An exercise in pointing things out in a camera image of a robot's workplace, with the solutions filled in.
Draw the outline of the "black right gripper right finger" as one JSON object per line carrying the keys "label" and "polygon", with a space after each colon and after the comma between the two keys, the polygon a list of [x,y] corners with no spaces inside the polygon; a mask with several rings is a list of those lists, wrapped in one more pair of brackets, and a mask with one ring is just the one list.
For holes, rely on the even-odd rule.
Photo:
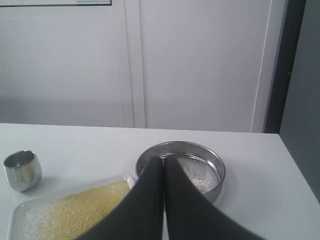
{"label": "black right gripper right finger", "polygon": [[178,160],[164,160],[167,230],[170,240],[256,240],[258,236],[224,215],[193,185]]}

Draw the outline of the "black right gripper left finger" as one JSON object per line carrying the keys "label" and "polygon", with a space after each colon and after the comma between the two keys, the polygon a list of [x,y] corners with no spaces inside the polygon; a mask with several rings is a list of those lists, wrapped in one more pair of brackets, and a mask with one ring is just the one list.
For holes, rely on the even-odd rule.
{"label": "black right gripper left finger", "polygon": [[121,203],[91,230],[91,239],[161,240],[163,217],[163,161],[153,157]]}

